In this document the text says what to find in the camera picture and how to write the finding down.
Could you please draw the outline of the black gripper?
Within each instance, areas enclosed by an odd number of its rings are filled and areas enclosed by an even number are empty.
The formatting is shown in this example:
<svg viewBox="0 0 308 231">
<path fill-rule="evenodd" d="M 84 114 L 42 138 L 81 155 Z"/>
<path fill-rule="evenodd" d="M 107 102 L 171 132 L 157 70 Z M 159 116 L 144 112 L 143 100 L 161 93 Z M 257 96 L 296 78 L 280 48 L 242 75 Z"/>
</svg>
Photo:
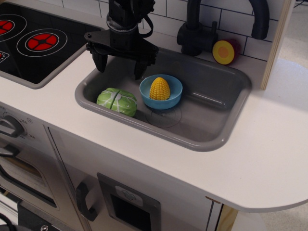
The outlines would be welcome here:
<svg viewBox="0 0 308 231">
<path fill-rule="evenodd" d="M 87 32 L 84 35 L 87 50 L 92 54 L 96 68 L 104 72 L 108 56 L 121 57 L 136 61 L 135 79 L 141 79 L 148 65 L 155 64 L 158 47 L 144 39 L 138 30 L 115 32 L 110 29 Z"/>
</svg>

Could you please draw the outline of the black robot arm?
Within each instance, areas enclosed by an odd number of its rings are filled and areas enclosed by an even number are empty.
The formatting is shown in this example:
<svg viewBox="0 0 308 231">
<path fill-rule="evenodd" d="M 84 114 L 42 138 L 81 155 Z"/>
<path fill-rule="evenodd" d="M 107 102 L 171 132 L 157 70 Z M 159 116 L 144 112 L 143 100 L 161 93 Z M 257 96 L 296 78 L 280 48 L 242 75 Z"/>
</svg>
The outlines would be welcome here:
<svg viewBox="0 0 308 231">
<path fill-rule="evenodd" d="M 148 14 L 154 0 L 110 0 L 106 23 L 108 30 L 85 34 L 87 50 L 97 70 L 104 72 L 108 56 L 134 60 L 134 75 L 140 79 L 146 68 L 155 64 L 158 47 L 146 40 L 153 33 Z"/>
</svg>

